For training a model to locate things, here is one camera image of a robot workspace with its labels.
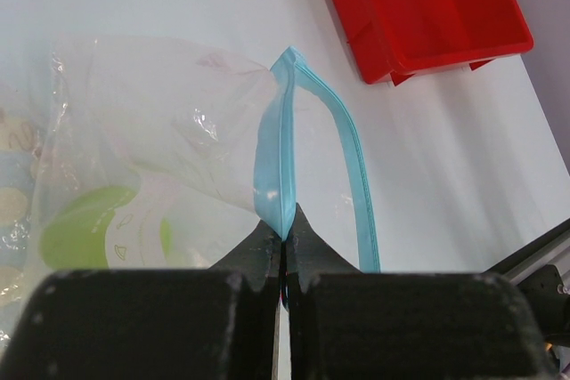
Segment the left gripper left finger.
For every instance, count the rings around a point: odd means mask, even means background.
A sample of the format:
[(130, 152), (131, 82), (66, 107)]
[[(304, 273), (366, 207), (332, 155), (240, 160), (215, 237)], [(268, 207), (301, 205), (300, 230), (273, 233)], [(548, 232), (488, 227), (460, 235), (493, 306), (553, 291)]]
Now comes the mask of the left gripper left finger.
[(208, 269), (74, 270), (32, 293), (4, 379), (274, 379), (281, 238), (264, 222)]

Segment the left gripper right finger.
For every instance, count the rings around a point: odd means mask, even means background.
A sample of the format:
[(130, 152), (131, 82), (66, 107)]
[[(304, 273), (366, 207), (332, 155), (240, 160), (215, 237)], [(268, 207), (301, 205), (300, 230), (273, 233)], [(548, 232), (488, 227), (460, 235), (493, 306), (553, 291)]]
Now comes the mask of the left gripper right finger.
[(523, 294), (494, 273), (364, 273), (297, 211), (284, 244), (295, 379), (552, 379)]

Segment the green toy apple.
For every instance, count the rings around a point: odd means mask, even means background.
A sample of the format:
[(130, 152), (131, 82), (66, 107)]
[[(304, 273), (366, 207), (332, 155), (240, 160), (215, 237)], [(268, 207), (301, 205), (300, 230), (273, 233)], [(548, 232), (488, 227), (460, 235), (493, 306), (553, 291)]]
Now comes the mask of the green toy apple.
[(40, 254), (59, 269), (162, 268), (172, 231), (166, 220), (174, 192), (146, 184), (92, 190), (70, 203), (44, 229)]

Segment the blue zipper clear bag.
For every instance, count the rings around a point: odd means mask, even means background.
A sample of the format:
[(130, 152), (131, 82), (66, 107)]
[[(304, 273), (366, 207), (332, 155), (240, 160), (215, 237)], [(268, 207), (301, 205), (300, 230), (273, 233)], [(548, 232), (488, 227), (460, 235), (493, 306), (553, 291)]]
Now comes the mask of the blue zipper clear bag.
[(362, 145), (346, 105), (294, 48), (266, 68), (188, 41), (66, 37), (53, 47), (53, 104), (32, 206), (31, 269), (40, 238), (89, 191), (146, 184), (174, 192), (169, 267), (208, 267), (265, 222), (292, 228), (295, 155), (330, 132), (341, 181), (324, 192), (333, 222), (355, 229), (359, 267), (380, 269)]

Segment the dotted clear zip bag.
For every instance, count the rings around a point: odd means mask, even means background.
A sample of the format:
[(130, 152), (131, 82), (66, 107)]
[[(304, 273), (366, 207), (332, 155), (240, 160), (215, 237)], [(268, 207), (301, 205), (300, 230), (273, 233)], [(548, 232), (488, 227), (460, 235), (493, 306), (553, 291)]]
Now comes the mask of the dotted clear zip bag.
[(44, 132), (22, 109), (1, 108), (1, 349), (20, 314), (31, 204)]

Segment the red plastic tray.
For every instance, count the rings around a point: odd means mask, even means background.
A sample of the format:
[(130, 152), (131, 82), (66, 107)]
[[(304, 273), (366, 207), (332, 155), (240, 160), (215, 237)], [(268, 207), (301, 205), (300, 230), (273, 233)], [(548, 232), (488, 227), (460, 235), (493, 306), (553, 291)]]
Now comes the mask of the red plastic tray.
[(362, 80), (478, 69), (533, 48), (517, 0), (332, 0)]

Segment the aluminium frame rail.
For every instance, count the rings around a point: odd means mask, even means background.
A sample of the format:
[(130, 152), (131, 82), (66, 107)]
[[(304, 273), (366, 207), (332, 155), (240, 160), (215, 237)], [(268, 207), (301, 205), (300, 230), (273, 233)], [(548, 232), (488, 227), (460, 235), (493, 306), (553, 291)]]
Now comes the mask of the aluminium frame rail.
[(517, 285), (547, 264), (556, 266), (563, 282), (569, 284), (569, 220), (521, 247), (487, 272), (502, 275)]

